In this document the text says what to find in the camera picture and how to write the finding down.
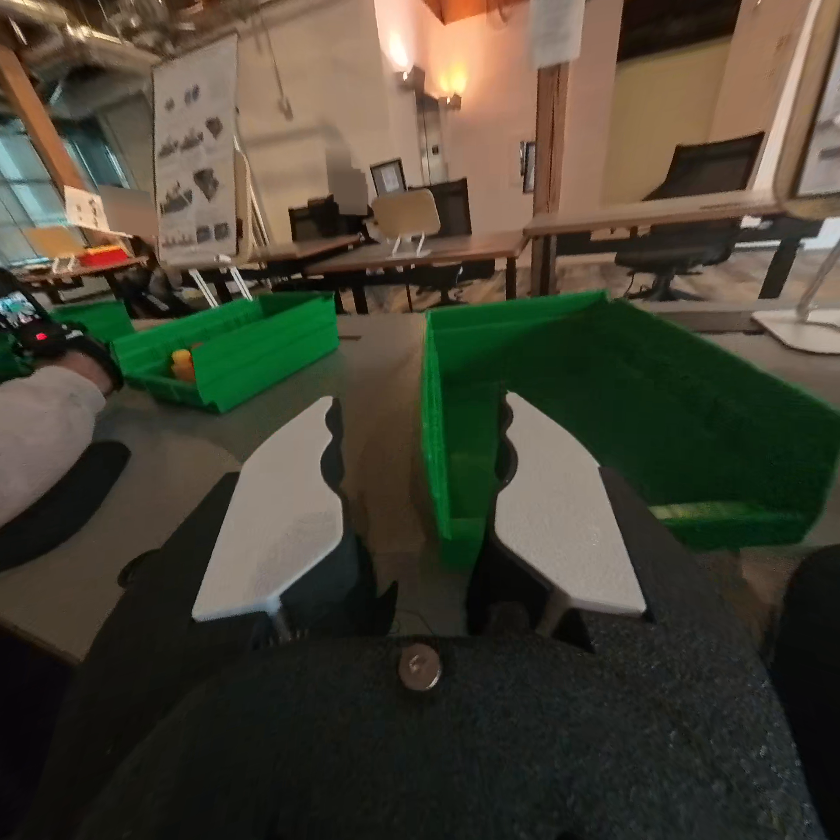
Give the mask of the black box white label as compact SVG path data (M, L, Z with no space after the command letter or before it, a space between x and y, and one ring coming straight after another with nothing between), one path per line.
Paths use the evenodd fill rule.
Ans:
M374 194L377 197L405 193L407 191L406 177L401 158L395 158L370 167Z

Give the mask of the black textured mat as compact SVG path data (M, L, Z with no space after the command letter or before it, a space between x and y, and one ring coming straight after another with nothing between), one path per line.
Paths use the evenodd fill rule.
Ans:
M118 441L97 441L25 511L1 529L1 571L37 560L77 534L100 509L131 459Z

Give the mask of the rounded wooden board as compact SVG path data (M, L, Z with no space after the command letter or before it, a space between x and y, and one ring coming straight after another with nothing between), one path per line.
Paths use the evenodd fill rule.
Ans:
M427 188L378 196L371 210L380 235L389 240L435 236L442 227L434 195Z

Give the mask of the black mouse pad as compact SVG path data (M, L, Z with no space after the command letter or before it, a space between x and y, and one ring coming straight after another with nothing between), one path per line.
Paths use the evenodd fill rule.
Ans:
M838 545L805 557L789 580L770 674L824 833L838 838Z

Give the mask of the silver ventilation duct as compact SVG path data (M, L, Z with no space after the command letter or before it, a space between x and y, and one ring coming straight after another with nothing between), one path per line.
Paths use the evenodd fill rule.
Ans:
M21 61L33 71L90 66L144 72L161 63L153 51L79 23L57 3L2 1L1 12L2 18L13 23L25 22L49 31L45 39L22 52Z

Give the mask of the white paper notice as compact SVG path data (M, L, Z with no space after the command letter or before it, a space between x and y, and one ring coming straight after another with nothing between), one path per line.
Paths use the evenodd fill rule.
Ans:
M581 54L585 1L531 1L529 47L535 70L569 64Z

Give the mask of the black computer monitor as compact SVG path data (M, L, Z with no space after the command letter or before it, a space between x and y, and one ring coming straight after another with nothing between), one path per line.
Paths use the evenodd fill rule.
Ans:
M333 194L313 197L306 206L288 208L290 236L295 243L332 238L341 233L341 214Z

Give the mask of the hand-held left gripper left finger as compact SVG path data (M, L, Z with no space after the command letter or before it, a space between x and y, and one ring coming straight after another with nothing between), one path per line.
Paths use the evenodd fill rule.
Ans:
M344 535L342 478L322 468L342 434L340 403L324 396L246 459L192 606L194 622L263 613L281 639L296 635L283 597Z

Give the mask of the wooden desk black legs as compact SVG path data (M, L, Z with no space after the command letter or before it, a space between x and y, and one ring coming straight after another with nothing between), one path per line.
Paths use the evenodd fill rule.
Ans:
M369 314L367 287L404 286L405 273L430 266L465 266L487 261L506 261L506 299L517 294L517 261L528 244L521 231L455 237L435 237L417 245L362 245L321 259L303 270L303 276L323 279L329 288L350 289L357 314Z
M760 299L777 298L802 243L825 219L793 209L772 191L741 190L612 205L587 213L541 213L523 228L532 242L560 257L614 255L632 277L650 275L648 288L627 298L643 302L696 302L704 298L674 287L678 277L721 266L741 245L777 243Z

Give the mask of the black office chair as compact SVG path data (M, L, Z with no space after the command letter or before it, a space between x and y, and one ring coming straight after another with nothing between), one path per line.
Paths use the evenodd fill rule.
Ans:
M760 131L732 140L677 145L665 180L645 200L745 190L763 140L764 132ZM626 290L624 297L643 301L700 301L701 296L697 294L673 289L673 281L697 269L726 262L734 250L739 229L740 222L735 219L652 226L646 236L637 236L633 246L616 253L616 266L628 269L632 279L640 273L653 277L650 287L635 293Z

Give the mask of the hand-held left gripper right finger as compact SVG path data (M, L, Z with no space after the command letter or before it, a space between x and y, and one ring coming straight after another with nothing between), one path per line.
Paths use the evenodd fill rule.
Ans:
M492 535L547 596L536 631L552 635L571 610L642 618L647 610L600 465L523 396L503 397L500 481Z

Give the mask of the instruction poster board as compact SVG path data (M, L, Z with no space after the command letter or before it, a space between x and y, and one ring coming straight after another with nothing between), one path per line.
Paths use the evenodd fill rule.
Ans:
M838 217L839 192L798 196L807 144L830 70L839 57L839 2L817 6L802 71L795 91L780 154L775 166L772 195L778 208L793 217L816 220Z

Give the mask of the black cabinet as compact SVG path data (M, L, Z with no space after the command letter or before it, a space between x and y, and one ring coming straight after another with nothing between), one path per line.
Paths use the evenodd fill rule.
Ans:
M471 236L468 180L431 184L426 187L432 194L440 227L435 237Z

